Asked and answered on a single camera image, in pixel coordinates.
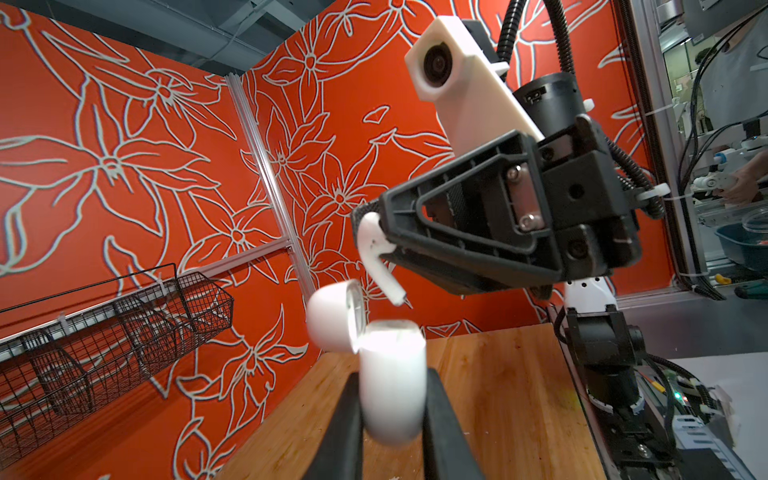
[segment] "floral wall pattern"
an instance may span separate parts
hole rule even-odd
[[[0,309],[280,236],[223,78],[3,4],[0,45]],[[290,270],[221,274],[231,329],[3,477],[211,478],[318,356]],[[0,338],[168,272],[2,314]]]
[[[579,84],[596,104],[591,115],[647,167],[609,0],[564,6]],[[545,318],[545,305],[525,290],[452,296],[395,266],[411,296],[393,307],[359,263],[347,218],[356,205],[453,158],[434,107],[411,85],[403,56],[413,42],[436,15],[480,20],[497,38],[506,7],[505,0],[339,0],[243,78],[316,284],[358,278],[373,319],[413,319],[428,338]],[[508,83],[517,88],[557,70],[544,4],[531,0]],[[666,287],[672,277],[661,222],[639,217],[644,257],[614,274],[619,294]],[[288,272],[284,281],[293,280]],[[559,291],[553,301],[561,301]]]

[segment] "white charging case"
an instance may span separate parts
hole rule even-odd
[[[368,323],[357,280],[317,290],[306,305],[310,339],[326,352],[360,355],[360,403],[368,433],[401,445],[422,430],[427,391],[426,339],[410,320]]]

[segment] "metal shelf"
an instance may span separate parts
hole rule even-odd
[[[0,468],[232,326],[233,297],[173,267],[172,279],[0,341]]]

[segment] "camera lens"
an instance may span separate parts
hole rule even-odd
[[[451,50],[444,43],[433,46],[424,56],[424,75],[434,87],[439,87],[448,81],[452,68]]]

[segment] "blue bin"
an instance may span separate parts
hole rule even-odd
[[[741,223],[735,223],[718,228],[715,234],[726,257],[750,270],[768,272],[768,245],[758,244],[765,240],[762,233],[748,232]]]

